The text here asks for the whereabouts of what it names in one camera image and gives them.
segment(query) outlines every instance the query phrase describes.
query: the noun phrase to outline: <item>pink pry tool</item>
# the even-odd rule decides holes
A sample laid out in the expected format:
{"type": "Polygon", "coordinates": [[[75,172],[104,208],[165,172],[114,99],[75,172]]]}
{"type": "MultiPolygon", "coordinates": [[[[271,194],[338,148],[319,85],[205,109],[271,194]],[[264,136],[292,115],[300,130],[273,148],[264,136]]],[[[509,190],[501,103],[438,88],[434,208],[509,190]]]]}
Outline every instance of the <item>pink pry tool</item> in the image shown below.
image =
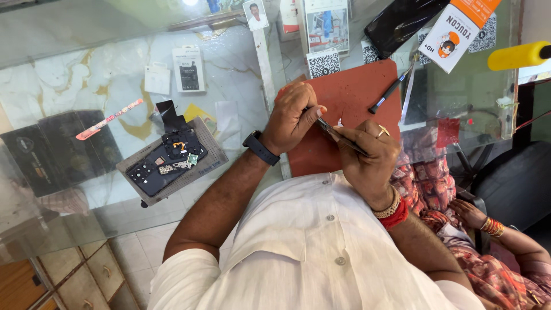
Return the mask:
{"type": "Polygon", "coordinates": [[[138,99],[132,103],[130,103],[128,106],[122,108],[122,110],[120,110],[119,112],[109,116],[108,118],[106,118],[105,120],[97,123],[96,125],[86,129],[85,131],[79,133],[77,135],[77,139],[79,140],[86,140],[88,139],[89,137],[91,137],[93,134],[97,133],[98,131],[100,131],[100,128],[102,128],[103,126],[107,125],[108,122],[114,120],[115,118],[123,115],[124,113],[130,111],[132,108],[134,108],[135,106],[137,106],[138,104],[142,103],[143,100],[142,99],[138,99]]]}

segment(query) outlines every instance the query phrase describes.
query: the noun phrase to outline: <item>perforated metal tray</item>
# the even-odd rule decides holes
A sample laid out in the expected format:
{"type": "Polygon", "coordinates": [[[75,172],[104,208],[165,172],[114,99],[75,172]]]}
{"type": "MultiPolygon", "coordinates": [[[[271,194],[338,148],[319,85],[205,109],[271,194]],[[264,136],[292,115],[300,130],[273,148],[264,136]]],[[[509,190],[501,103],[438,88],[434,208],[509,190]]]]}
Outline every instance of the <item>perforated metal tray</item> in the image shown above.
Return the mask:
{"type": "Polygon", "coordinates": [[[124,178],[130,183],[130,185],[136,190],[136,192],[140,195],[142,200],[148,206],[153,206],[162,199],[165,199],[173,193],[177,192],[187,184],[197,180],[198,178],[206,175],[207,173],[228,162],[228,158],[226,157],[226,155],[224,154],[224,152],[222,151],[222,149],[220,148],[220,146],[218,145],[218,143],[200,117],[196,117],[187,123],[195,130],[197,138],[199,139],[201,144],[207,149],[208,154],[205,158],[203,158],[203,160],[199,161],[196,166],[193,166],[190,171],[184,173],[179,178],[174,180],[170,185],[165,187],[157,195],[149,197],[126,175],[126,170],[141,161],[156,147],[163,144],[161,138],[155,140],[155,142],[142,148],[134,155],[131,155],[124,161],[121,161],[117,164],[117,169],[122,173],[124,178]]]}

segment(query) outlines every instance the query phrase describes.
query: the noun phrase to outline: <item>blue screwdriver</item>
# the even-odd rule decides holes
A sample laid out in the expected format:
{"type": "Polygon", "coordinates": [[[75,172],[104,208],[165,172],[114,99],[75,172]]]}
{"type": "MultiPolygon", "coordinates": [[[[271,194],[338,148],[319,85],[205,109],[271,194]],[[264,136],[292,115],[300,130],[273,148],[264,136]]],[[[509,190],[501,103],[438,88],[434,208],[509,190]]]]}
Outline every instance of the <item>blue screwdriver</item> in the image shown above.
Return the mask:
{"type": "Polygon", "coordinates": [[[394,81],[394,83],[392,83],[392,85],[390,85],[390,87],[386,90],[386,92],[382,95],[382,98],[381,100],[379,100],[379,102],[377,102],[376,105],[370,107],[368,109],[369,113],[371,114],[375,114],[377,112],[377,109],[381,106],[381,104],[386,100],[386,98],[388,98],[390,95],[392,95],[392,93],[394,92],[394,90],[396,89],[396,87],[398,87],[398,85],[400,84],[400,82],[402,80],[404,80],[404,78],[406,77],[406,75],[408,75],[409,71],[411,71],[413,69],[413,65],[411,65],[411,67],[409,69],[407,69],[404,74],[402,74],[402,76],[400,76],[396,81],[394,81]]]}

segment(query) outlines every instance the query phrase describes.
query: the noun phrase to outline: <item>black box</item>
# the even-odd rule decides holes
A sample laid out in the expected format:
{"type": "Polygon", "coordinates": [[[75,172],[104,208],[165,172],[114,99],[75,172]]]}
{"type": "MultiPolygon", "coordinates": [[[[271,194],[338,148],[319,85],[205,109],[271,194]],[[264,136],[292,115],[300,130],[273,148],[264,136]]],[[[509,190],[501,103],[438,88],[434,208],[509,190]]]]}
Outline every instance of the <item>black box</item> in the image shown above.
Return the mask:
{"type": "Polygon", "coordinates": [[[116,169],[122,160],[109,126],[85,141],[76,135],[105,117],[69,111],[0,135],[36,197],[53,194],[116,169]]]}

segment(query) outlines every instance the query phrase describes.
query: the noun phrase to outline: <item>yellow paper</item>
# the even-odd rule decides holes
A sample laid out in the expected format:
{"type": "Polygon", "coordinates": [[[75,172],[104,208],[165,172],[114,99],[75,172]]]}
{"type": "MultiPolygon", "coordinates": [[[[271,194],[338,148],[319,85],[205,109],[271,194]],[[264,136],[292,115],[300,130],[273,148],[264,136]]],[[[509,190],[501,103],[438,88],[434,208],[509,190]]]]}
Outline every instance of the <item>yellow paper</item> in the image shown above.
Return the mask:
{"type": "Polygon", "coordinates": [[[190,121],[193,118],[199,116],[207,125],[208,130],[216,137],[218,134],[216,118],[210,116],[207,112],[201,110],[198,106],[190,103],[186,111],[183,113],[183,117],[186,121],[190,121]]]}

